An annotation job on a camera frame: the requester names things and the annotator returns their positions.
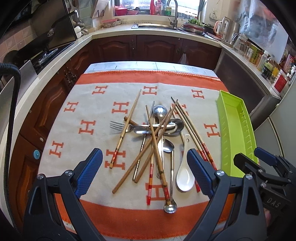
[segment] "glass pitcher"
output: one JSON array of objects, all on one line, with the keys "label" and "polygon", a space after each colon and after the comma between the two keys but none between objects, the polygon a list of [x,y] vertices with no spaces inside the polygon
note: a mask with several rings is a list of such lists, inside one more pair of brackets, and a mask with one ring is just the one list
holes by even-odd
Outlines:
[{"label": "glass pitcher", "polygon": [[233,49],[242,56],[245,56],[249,46],[247,45],[248,37],[245,34],[235,34],[232,38],[232,41],[237,37],[233,45]]}]

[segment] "table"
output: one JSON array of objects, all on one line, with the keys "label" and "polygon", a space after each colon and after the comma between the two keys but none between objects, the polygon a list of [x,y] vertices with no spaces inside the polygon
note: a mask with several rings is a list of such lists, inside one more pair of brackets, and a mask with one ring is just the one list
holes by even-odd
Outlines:
[{"label": "table", "polygon": [[[146,205],[149,168],[138,184],[132,174],[116,194],[112,189],[139,153],[142,136],[127,133],[116,164],[109,168],[119,133],[109,128],[111,120],[124,122],[139,90],[142,89],[132,119],[140,124],[147,121],[145,105],[162,104],[169,109],[170,97],[179,99],[195,123],[214,159],[221,167],[221,139],[216,100],[225,86],[211,70],[159,62],[109,62],[92,64],[71,90],[47,138],[39,173],[61,175],[85,160],[93,148],[104,154],[88,192],[80,201],[98,230],[107,240],[169,239],[183,240],[207,205],[208,197],[195,187],[186,193],[176,188],[177,170],[182,159],[181,138],[166,137],[175,145],[174,214],[163,211],[164,195],[160,180],[153,177],[151,205]],[[141,159],[146,159],[148,152]],[[170,179],[170,155],[165,154],[164,170]],[[57,196],[64,223],[73,228]],[[226,219],[230,205],[221,217]]]}]

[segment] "screw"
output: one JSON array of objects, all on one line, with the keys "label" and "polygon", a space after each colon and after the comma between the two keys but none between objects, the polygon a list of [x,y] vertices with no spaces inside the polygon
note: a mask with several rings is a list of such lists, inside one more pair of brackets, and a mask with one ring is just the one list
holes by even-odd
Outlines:
[{"label": "screw", "polygon": [[73,171],[72,170],[65,171],[65,175],[66,176],[71,176],[72,174],[73,174]]},{"label": "screw", "polygon": [[224,174],[225,174],[225,172],[223,172],[222,170],[218,170],[218,171],[216,171],[216,173],[220,177],[224,176]]},{"label": "screw", "polygon": [[246,174],[246,178],[247,178],[248,180],[251,180],[251,179],[253,179],[253,177],[252,177],[252,175],[251,175],[251,174]]},{"label": "screw", "polygon": [[37,179],[41,180],[42,178],[44,178],[44,174],[38,174],[37,175]]}]

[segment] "black cable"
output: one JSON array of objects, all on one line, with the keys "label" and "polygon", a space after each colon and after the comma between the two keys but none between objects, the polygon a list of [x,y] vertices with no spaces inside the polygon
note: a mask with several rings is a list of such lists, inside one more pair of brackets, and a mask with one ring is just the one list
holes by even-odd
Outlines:
[{"label": "black cable", "polygon": [[3,173],[3,180],[4,180],[4,197],[8,209],[9,216],[11,218],[12,224],[14,228],[19,232],[14,217],[12,215],[10,202],[9,202],[9,191],[8,191],[8,171],[9,171],[9,160],[10,160],[10,149],[11,149],[11,142],[12,142],[12,130],[13,130],[13,123],[15,118],[15,108],[17,106],[17,96],[20,90],[20,70],[13,64],[3,64],[0,63],[0,75],[2,74],[9,74],[12,75],[15,79],[15,83],[13,86],[12,92],[12,99],[10,105],[10,112],[9,112],[9,120],[8,120],[8,131],[7,131],[7,142],[6,142],[6,151],[5,151],[5,160],[4,160],[4,173]]}]

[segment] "blue gripper pad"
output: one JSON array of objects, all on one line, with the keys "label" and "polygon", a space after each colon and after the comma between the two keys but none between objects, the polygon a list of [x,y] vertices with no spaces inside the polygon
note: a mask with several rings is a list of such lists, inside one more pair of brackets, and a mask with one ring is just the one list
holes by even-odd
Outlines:
[{"label": "blue gripper pad", "polygon": [[79,199],[82,195],[87,193],[87,190],[89,189],[89,186],[92,183],[92,180],[94,179],[100,165],[103,161],[103,153],[100,149],[94,148],[91,154],[86,158],[85,161],[82,161],[80,163],[83,163],[85,166],[82,169],[81,173],[79,174],[77,180],[76,180],[76,191],[75,195]]},{"label": "blue gripper pad", "polygon": [[270,166],[277,165],[276,156],[260,147],[255,148],[254,155]]},{"label": "blue gripper pad", "polygon": [[198,182],[204,195],[211,198],[214,195],[214,185],[216,184],[215,169],[197,153],[195,149],[187,152],[187,163]]}]

